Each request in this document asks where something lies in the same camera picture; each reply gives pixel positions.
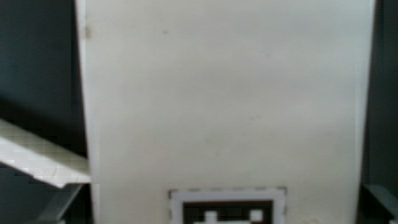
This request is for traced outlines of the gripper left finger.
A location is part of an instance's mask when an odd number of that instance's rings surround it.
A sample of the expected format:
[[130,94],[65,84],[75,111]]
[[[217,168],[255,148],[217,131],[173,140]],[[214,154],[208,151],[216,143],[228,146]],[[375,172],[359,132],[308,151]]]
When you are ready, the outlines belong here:
[[63,218],[82,189],[82,184],[68,184],[56,193],[38,218],[24,224],[66,224]]

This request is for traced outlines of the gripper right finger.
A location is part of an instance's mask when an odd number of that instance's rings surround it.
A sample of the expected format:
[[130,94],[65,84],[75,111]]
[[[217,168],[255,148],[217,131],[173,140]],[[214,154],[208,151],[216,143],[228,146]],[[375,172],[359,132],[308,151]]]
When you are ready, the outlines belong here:
[[365,186],[365,224],[398,224],[398,198],[383,185]]

